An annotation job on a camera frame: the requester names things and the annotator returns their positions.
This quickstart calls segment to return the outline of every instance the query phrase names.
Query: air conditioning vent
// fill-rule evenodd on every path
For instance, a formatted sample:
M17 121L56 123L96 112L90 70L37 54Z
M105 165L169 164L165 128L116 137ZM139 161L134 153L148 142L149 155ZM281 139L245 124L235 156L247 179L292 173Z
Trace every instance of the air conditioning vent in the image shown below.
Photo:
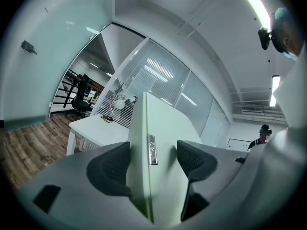
M242 106L242 112L262 113L262 106Z

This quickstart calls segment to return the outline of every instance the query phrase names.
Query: chair backrest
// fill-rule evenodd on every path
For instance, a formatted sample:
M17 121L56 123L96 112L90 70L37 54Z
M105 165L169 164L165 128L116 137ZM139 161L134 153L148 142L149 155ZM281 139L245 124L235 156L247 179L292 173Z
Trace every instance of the chair backrest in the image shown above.
M87 88L87 83L89 82L89 77L84 74L82 77L81 77L81 81L79 83L79 87L78 87L78 91L77 91L77 95L75 96L74 98L74 101L76 103L79 103L81 101L83 101L83 98L84 98L84 94L85 94L85 90Z

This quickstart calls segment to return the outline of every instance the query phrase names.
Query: black shirt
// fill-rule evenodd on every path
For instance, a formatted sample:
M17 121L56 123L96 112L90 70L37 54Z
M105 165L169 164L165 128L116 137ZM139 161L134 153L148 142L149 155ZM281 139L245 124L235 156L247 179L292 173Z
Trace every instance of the black shirt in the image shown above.
M262 144L262 143L261 143L261 141L260 141L260 138L258 138L257 140L254 140L254 141L252 141L252 142L250 143L248 149L251 149L253 146L255 146L255 145L260 145L260 144Z

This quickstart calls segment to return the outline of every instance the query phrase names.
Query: wooden floor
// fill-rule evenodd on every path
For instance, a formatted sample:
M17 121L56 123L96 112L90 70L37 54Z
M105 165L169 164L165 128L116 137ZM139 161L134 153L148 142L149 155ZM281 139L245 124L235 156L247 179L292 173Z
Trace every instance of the wooden floor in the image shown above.
M56 114L41 124L0 132L0 163L13 190L21 188L53 161L66 156L69 123L75 118L75 115ZM77 139L75 152L79 151L79 143Z

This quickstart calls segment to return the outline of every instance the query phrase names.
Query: table top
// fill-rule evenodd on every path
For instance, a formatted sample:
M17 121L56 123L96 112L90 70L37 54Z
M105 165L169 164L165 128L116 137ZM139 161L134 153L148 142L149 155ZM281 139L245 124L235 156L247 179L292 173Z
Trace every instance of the table top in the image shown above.
M96 114L71 122L69 126L90 142L105 146L128 140L129 129L116 123L107 123Z

